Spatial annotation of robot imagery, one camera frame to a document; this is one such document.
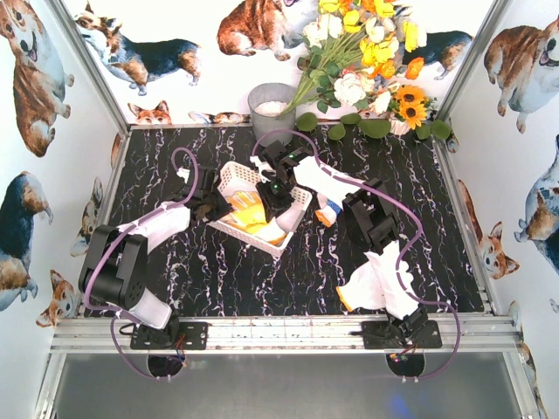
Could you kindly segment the orange dotted work glove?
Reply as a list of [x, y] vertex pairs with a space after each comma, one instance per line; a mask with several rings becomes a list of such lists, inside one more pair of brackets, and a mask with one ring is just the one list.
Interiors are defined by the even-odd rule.
[[269, 244], [282, 244], [286, 232], [274, 219], [270, 222], [266, 220], [264, 205], [257, 192], [237, 191], [225, 200], [231, 205], [232, 211], [222, 218], [224, 223]]

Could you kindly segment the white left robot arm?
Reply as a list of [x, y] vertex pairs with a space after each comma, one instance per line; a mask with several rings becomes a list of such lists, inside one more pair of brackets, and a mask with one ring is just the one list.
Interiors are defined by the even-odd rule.
[[173, 309], [148, 289], [148, 255], [191, 225], [213, 222], [232, 212], [218, 190], [219, 171], [181, 168], [182, 187], [132, 222], [95, 228], [81, 273], [79, 290], [91, 311], [111, 311], [134, 323], [162, 330]]

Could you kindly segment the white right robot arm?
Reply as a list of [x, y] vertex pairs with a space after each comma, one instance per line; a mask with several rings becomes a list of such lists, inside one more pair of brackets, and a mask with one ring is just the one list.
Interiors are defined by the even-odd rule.
[[349, 281], [336, 292], [345, 308], [380, 310], [388, 325], [381, 337], [403, 345], [410, 343], [428, 320], [411, 288], [413, 280], [400, 256], [395, 200], [377, 179], [357, 180], [331, 168], [306, 148], [288, 150], [281, 142], [269, 144], [251, 163], [260, 174], [257, 191], [266, 219], [285, 213], [297, 187], [315, 192], [320, 208], [315, 215], [330, 227], [342, 220], [350, 243], [366, 257]]

